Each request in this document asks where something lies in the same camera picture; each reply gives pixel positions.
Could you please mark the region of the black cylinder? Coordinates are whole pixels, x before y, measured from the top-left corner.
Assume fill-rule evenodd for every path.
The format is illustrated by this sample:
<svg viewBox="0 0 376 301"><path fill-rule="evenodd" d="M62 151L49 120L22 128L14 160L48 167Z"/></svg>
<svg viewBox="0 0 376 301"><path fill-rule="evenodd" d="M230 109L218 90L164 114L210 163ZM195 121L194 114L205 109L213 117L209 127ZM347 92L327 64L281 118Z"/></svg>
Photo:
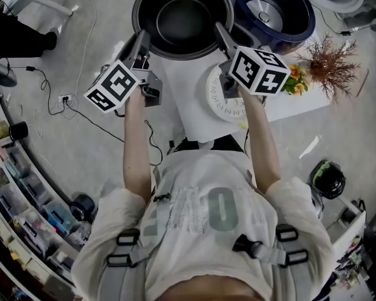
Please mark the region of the black cylinder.
<svg viewBox="0 0 376 301"><path fill-rule="evenodd" d="M15 142L26 138L29 135L28 124L25 121L9 126L9 137Z"/></svg>

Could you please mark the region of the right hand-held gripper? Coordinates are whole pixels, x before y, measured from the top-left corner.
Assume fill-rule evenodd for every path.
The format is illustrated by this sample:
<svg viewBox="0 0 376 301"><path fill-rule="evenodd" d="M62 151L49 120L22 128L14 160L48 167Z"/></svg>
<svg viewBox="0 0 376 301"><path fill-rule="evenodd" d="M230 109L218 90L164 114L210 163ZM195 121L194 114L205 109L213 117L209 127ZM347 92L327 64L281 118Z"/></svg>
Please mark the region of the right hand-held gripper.
<svg viewBox="0 0 376 301"><path fill-rule="evenodd" d="M228 59L219 65L224 98L238 98L239 86L257 96L272 96L282 90L291 70L279 55L238 46L220 22L215 23L214 34L218 48Z"/></svg>

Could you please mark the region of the dark blue rice cooker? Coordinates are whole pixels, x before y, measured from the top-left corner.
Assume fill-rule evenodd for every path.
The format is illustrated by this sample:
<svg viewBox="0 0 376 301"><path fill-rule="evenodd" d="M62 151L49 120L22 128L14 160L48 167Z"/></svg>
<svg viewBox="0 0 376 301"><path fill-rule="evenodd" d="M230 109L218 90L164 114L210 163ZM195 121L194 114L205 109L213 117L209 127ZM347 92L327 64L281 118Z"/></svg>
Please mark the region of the dark blue rice cooker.
<svg viewBox="0 0 376 301"><path fill-rule="evenodd" d="M314 6L336 13L356 11L364 0L231 0L233 29L253 48L285 55L298 49L316 27Z"/></svg>

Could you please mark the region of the dried brown plant in vase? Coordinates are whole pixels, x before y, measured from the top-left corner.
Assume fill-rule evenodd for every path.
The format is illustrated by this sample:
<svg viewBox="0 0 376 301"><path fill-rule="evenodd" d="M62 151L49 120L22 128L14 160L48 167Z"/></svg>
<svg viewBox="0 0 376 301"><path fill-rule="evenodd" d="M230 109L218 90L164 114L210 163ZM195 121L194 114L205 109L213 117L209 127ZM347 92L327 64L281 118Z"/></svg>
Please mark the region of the dried brown plant in vase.
<svg viewBox="0 0 376 301"><path fill-rule="evenodd" d="M326 33L322 39L312 39L296 58L306 63L306 72L320 85L326 98L337 103L340 93L352 96L351 84L357 80L360 65L350 59L357 55L357 48L356 41L344 40L337 44Z"/></svg>

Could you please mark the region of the white shelf unit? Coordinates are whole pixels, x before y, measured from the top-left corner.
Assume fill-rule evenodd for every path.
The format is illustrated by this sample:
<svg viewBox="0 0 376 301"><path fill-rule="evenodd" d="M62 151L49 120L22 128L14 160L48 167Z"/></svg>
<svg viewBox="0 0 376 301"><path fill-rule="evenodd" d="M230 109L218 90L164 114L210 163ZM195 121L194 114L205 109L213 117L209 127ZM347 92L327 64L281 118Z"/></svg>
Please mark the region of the white shelf unit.
<svg viewBox="0 0 376 301"><path fill-rule="evenodd" d="M32 301L81 301L71 268L90 225L76 220L18 141L0 100L0 288Z"/></svg>

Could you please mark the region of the person's right forearm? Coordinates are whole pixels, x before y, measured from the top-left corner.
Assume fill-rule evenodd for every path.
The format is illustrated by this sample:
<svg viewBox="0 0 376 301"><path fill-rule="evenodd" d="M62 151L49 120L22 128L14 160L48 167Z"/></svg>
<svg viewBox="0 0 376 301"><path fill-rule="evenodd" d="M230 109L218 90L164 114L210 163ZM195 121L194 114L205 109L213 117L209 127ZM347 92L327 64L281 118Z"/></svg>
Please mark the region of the person's right forearm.
<svg viewBox="0 0 376 301"><path fill-rule="evenodd" d="M244 101L249 127L251 160L258 189L262 193L281 179L278 151L268 118L260 99L249 94L242 86L239 92Z"/></svg>

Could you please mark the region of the white side table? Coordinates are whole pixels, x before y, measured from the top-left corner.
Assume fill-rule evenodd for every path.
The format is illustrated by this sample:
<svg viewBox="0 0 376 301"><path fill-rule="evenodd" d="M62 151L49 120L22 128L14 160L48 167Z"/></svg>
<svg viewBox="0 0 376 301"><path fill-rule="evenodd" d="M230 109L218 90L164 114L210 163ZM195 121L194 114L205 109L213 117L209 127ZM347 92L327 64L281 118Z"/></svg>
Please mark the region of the white side table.
<svg viewBox="0 0 376 301"><path fill-rule="evenodd" d="M344 196L339 196L338 200L345 209L327 228L337 264L359 244L367 224L367 212L362 200L355 203Z"/></svg>

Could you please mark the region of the white perforated round plate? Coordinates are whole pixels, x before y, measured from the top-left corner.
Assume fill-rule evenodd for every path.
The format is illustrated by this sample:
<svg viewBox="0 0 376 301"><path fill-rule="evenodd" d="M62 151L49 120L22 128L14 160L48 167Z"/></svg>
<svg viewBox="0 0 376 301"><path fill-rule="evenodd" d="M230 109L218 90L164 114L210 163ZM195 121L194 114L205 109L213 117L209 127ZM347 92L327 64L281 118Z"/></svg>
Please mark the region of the white perforated round plate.
<svg viewBox="0 0 376 301"><path fill-rule="evenodd" d="M210 108L222 120L231 123L245 123L246 110L242 98L224 98L219 65L214 65L206 81L206 98Z"/></svg>

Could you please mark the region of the person's white printed shirt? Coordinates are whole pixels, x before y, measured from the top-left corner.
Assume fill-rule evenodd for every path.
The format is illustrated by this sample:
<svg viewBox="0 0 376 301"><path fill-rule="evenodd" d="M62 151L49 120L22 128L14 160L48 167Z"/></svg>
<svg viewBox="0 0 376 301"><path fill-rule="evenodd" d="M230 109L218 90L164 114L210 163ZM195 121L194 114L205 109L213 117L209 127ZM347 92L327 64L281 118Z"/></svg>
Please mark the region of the person's white printed shirt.
<svg viewBox="0 0 376 301"><path fill-rule="evenodd" d="M75 260L71 275L88 301L98 301L107 271L107 256L117 236L138 228L140 248L149 248L145 285L134 299L155 301L175 284L203 275L244 282L264 301L294 301L296 287L318 295L335 264L328 233L318 219L308 185L294 177L274 183L261 194L252 181L251 163L242 152L184 150L171 154L159 167L155 196L147 203L125 188L113 187L101 198L91 234ZM280 224L298 232L296 250L308 260L280 267L262 256L236 252L245 235L268 251L280 251Z"/></svg>

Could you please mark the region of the red strip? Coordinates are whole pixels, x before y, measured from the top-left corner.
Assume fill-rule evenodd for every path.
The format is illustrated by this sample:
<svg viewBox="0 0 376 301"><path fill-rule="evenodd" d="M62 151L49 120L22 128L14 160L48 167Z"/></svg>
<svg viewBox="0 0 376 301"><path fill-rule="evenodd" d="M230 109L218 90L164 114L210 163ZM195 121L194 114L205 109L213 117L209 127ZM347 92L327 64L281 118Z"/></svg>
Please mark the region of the red strip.
<svg viewBox="0 0 376 301"><path fill-rule="evenodd" d="M365 83L366 83L366 81L367 81L367 78L368 78L368 76L369 76L369 73L370 73L370 70L367 69L366 74L365 74L365 77L364 77L364 79L363 79L363 81L362 81L362 84L361 84L361 86L360 86L360 88L359 88L359 90L358 90L358 92L357 92L355 98L358 98L358 97L360 96L360 93L361 93L361 91L363 90L363 87L364 87L364 85L365 85Z"/></svg>

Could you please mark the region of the dark metal pot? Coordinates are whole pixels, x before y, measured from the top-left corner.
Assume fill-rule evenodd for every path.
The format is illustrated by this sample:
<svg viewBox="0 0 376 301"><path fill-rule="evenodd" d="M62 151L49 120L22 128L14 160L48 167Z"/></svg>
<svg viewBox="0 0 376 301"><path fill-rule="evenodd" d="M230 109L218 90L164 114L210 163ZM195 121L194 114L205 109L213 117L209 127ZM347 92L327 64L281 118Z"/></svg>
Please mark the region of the dark metal pot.
<svg viewBox="0 0 376 301"><path fill-rule="evenodd" d="M132 27L150 36L150 51L162 58L195 60L217 50L216 23L234 23L231 0L135 0Z"/></svg>

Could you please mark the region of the person's left forearm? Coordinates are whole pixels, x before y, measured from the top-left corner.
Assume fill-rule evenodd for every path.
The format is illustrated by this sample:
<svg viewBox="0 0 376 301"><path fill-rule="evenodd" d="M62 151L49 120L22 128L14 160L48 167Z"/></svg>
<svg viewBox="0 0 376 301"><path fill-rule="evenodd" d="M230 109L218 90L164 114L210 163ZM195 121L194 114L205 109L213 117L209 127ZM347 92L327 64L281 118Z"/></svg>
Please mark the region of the person's left forearm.
<svg viewBox="0 0 376 301"><path fill-rule="evenodd" d="M144 105L144 97L137 94L125 106L123 180L126 189L149 202L152 188Z"/></svg>

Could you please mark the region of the black round roll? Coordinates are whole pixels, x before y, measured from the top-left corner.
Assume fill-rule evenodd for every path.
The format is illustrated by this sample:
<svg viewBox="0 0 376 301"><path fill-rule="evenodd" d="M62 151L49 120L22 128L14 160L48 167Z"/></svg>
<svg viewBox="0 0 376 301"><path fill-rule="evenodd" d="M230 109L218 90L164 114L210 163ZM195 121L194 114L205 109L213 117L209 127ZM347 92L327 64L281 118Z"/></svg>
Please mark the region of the black round roll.
<svg viewBox="0 0 376 301"><path fill-rule="evenodd" d="M80 193L70 203L70 212L78 221L88 221L95 210L95 203L87 194Z"/></svg>

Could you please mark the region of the orange flower potted plant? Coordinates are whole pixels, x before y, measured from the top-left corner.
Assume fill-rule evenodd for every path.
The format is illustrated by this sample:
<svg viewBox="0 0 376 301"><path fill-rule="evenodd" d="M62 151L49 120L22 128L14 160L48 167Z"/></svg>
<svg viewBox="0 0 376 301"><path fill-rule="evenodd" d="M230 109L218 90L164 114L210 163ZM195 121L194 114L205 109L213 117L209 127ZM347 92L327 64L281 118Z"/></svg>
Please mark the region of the orange flower potted plant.
<svg viewBox="0 0 376 301"><path fill-rule="evenodd" d="M302 67L289 65L288 68L291 70L291 73L281 91L286 92L288 95L302 96L304 92L308 91L311 80Z"/></svg>

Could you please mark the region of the black helmet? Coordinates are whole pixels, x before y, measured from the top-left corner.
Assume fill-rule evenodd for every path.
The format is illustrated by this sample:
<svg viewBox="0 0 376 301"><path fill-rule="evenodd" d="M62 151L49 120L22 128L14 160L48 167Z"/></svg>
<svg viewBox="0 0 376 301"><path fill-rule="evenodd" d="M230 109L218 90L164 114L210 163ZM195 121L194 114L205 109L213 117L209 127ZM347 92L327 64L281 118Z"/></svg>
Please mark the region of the black helmet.
<svg viewBox="0 0 376 301"><path fill-rule="evenodd" d="M324 159L311 171L310 184L320 196L332 200L343 193L346 177L338 164Z"/></svg>

